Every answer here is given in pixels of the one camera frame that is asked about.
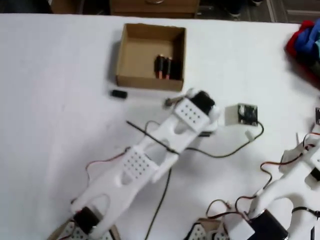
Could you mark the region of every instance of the red cloth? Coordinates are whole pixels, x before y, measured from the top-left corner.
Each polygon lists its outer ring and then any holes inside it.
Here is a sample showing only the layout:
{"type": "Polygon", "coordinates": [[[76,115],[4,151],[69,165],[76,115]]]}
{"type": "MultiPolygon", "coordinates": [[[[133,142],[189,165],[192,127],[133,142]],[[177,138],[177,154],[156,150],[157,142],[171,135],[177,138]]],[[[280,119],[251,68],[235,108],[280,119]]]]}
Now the red cloth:
{"type": "Polygon", "coordinates": [[[303,23],[300,26],[299,31],[296,31],[292,37],[290,38],[290,40],[288,41],[288,43],[286,44],[285,50],[292,56],[292,57],[296,57],[297,56],[297,51],[295,50],[295,42],[297,40],[298,35],[303,32],[305,29],[307,28],[312,28],[315,25],[315,23],[313,21],[303,21],[303,23]]]}
{"type": "MultiPolygon", "coordinates": [[[[288,54],[290,56],[292,56],[293,58],[297,58],[297,51],[295,49],[295,42],[298,38],[298,35],[303,32],[305,29],[307,28],[312,28],[315,25],[315,23],[313,21],[303,21],[303,23],[300,26],[300,29],[298,31],[296,31],[292,37],[290,38],[290,40],[288,41],[288,43],[285,46],[285,50],[288,52],[288,54]]],[[[309,76],[309,80],[311,81],[312,84],[316,85],[316,87],[320,88],[319,84],[319,77],[310,70],[309,67],[300,64],[300,66],[302,67],[303,71],[309,76]]]]}

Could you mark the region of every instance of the black wire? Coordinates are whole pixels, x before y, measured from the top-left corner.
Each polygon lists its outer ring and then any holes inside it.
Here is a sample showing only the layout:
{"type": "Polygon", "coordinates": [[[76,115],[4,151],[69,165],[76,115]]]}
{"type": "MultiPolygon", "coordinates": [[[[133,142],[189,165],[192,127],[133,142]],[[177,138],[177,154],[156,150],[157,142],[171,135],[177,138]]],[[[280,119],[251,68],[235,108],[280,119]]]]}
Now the black wire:
{"type": "MultiPolygon", "coordinates": [[[[320,211],[314,211],[314,210],[311,210],[310,208],[307,208],[305,206],[298,206],[298,207],[295,207],[291,213],[294,213],[296,211],[307,211],[311,214],[313,214],[314,216],[316,216],[316,219],[318,220],[318,218],[320,217],[320,211]]],[[[310,240],[315,240],[315,227],[313,227],[311,229],[311,232],[310,232],[310,240]]]]}
{"type": "Polygon", "coordinates": [[[313,227],[311,229],[311,232],[310,232],[310,240],[315,240],[315,227],[313,227]]]}
{"type": "Polygon", "coordinates": [[[169,146],[165,145],[163,142],[161,142],[160,140],[156,139],[154,136],[151,136],[149,133],[147,133],[145,130],[141,129],[140,127],[138,127],[137,125],[133,124],[130,121],[126,121],[127,124],[129,124],[131,127],[134,127],[135,129],[139,130],[140,132],[142,132],[144,135],[147,135],[149,138],[151,138],[152,140],[156,141],[158,144],[160,144],[161,146],[165,147],[165,149],[168,152],[171,152],[173,154],[177,154],[179,155],[179,153],[177,151],[175,151],[174,149],[170,148],[169,146]]]}
{"type": "MultiPolygon", "coordinates": [[[[156,138],[154,138],[153,136],[151,136],[149,133],[147,133],[147,128],[148,128],[149,123],[153,122],[153,123],[156,123],[156,124],[160,125],[158,122],[153,121],[153,120],[149,120],[149,121],[145,124],[144,130],[141,129],[141,128],[139,128],[138,126],[136,126],[135,124],[133,124],[133,123],[130,122],[130,121],[126,121],[126,122],[127,122],[130,126],[134,127],[135,129],[139,130],[140,132],[144,133],[145,136],[150,137],[151,139],[153,139],[154,141],[156,141],[157,143],[159,143],[160,145],[162,145],[163,147],[165,147],[165,148],[167,149],[167,151],[178,154],[176,151],[174,151],[173,149],[169,148],[167,145],[163,144],[161,141],[157,140],[156,138]]],[[[264,128],[263,124],[262,124],[261,122],[259,122],[259,121],[258,121],[258,124],[261,126],[261,132],[260,132],[257,136],[255,136],[253,140],[256,140],[257,138],[259,138],[259,137],[264,133],[264,131],[265,131],[265,128],[264,128]]],[[[212,155],[212,154],[210,154],[210,153],[207,153],[207,152],[205,152],[205,151],[202,151],[202,150],[200,150],[200,149],[193,148],[193,147],[188,147],[188,148],[186,148],[186,150],[197,151],[197,152],[200,152],[200,153],[205,154],[205,155],[207,155],[207,156],[209,156],[209,157],[212,157],[212,158],[226,158],[226,157],[229,157],[229,156],[235,154],[236,152],[238,152],[239,150],[241,150],[242,148],[244,148],[246,145],[248,145],[248,144],[251,143],[251,142],[253,142],[253,141],[248,141],[248,142],[246,142],[245,144],[241,145],[240,147],[238,147],[236,150],[234,150],[233,152],[231,152],[231,153],[229,153],[229,154],[226,154],[226,155],[218,155],[218,156],[217,156],[217,155],[212,155]]],[[[152,229],[152,227],[153,227],[153,224],[154,224],[154,222],[155,222],[155,220],[156,220],[156,217],[157,217],[157,215],[158,215],[158,212],[159,212],[159,210],[160,210],[160,208],[161,208],[161,206],[162,206],[162,203],[163,203],[163,201],[164,201],[164,199],[165,199],[165,196],[166,196],[166,194],[167,194],[167,190],[168,190],[168,186],[169,186],[170,178],[171,178],[171,172],[172,172],[172,169],[170,168],[170,170],[169,170],[169,172],[168,172],[168,177],[167,177],[167,180],[166,180],[166,184],[165,184],[165,188],[164,188],[164,191],[163,191],[161,200],[160,200],[160,202],[159,202],[159,204],[158,204],[158,206],[157,206],[157,208],[156,208],[156,210],[155,210],[155,213],[154,213],[154,215],[153,215],[153,217],[152,217],[151,223],[150,223],[150,225],[149,225],[149,228],[148,228],[148,230],[147,230],[147,233],[146,233],[146,235],[145,235],[144,240],[147,240],[147,239],[148,239],[149,234],[150,234],[150,232],[151,232],[151,229],[152,229]]],[[[221,217],[221,216],[224,216],[224,215],[228,215],[228,214],[239,214],[239,215],[241,215],[241,216],[243,217],[243,219],[245,219],[244,216],[243,216],[240,212],[222,213],[222,215],[219,215],[219,214],[218,214],[218,215],[216,215],[216,216],[212,216],[211,218],[218,218],[218,217],[221,217]]]]}
{"type": "Polygon", "coordinates": [[[228,154],[224,154],[224,155],[213,155],[211,153],[208,153],[206,151],[203,151],[201,149],[198,149],[198,148],[195,148],[195,147],[187,147],[185,150],[192,150],[192,151],[196,151],[196,152],[199,152],[201,154],[204,154],[204,155],[207,155],[208,157],[211,157],[211,158],[215,158],[215,159],[222,159],[222,158],[226,158],[226,157],[229,157],[235,153],[237,153],[238,151],[240,151],[241,149],[243,149],[245,146],[247,146],[249,143],[252,143],[254,140],[256,140],[257,138],[259,138],[262,134],[264,134],[265,132],[265,128],[263,126],[263,124],[261,122],[258,121],[258,124],[261,126],[261,132],[254,137],[254,139],[252,141],[247,141],[246,143],[242,144],[241,146],[239,146],[236,150],[228,153],[228,154]]]}
{"type": "Polygon", "coordinates": [[[164,201],[164,199],[165,199],[165,196],[166,196],[166,194],[167,194],[168,186],[169,186],[169,183],[170,183],[171,171],[172,171],[172,169],[170,168],[170,170],[169,170],[169,172],[168,172],[168,177],[167,177],[167,179],[166,179],[166,184],[165,184],[165,188],[164,188],[164,191],[163,191],[161,200],[160,200],[160,202],[159,202],[159,204],[158,204],[158,207],[157,207],[156,210],[155,210],[155,213],[154,213],[153,218],[152,218],[152,220],[151,220],[151,222],[150,222],[150,225],[149,225],[148,231],[147,231],[147,233],[146,233],[146,235],[145,235],[145,237],[144,237],[144,240],[147,240],[147,239],[148,239],[149,234],[150,234],[150,232],[151,232],[151,229],[152,229],[152,227],[153,227],[153,225],[154,225],[154,222],[155,222],[155,220],[156,220],[156,217],[157,217],[157,215],[158,215],[158,212],[159,212],[159,210],[160,210],[160,208],[161,208],[161,206],[162,206],[162,203],[163,203],[163,201],[164,201]]]}

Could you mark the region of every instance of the wooden drawer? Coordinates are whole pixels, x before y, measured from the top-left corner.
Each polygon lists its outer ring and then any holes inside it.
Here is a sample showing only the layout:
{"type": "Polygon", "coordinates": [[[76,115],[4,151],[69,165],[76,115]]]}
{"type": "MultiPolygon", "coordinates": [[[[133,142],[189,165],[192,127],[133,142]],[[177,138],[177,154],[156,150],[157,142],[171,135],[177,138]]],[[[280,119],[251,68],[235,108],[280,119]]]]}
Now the wooden drawer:
{"type": "Polygon", "coordinates": [[[193,19],[194,13],[176,12],[114,12],[112,15],[140,18],[193,19]]]}
{"type": "Polygon", "coordinates": [[[195,13],[199,0],[112,0],[112,13],[195,13]]]}

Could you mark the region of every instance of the open cardboard box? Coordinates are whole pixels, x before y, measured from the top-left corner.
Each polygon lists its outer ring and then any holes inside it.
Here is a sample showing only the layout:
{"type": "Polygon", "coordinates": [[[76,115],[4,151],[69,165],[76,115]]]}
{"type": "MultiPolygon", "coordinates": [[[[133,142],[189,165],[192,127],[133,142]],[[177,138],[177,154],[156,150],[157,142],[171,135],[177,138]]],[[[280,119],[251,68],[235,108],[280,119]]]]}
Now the open cardboard box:
{"type": "Polygon", "coordinates": [[[184,27],[130,24],[123,27],[116,66],[118,86],[181,91],[184,84],[186,29],[184,27]],[[158,55],[179,62],[178,79],[159,79],[158,55]]]}

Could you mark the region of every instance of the gray floor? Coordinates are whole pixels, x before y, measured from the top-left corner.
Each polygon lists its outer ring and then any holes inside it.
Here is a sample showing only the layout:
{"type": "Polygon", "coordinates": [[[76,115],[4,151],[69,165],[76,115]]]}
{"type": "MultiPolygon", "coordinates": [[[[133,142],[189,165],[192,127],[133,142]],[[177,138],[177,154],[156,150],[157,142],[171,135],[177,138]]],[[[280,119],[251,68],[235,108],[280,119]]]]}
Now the gray floor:
{"type": "Polygon", "coordinates": [[[197,16],[199,19],[300,24],[304,20],[320,18],[320,0],[264,0],[258,7],[246,4],[239,19],[229,16],[213,2],[201,1],[197,16]]]}

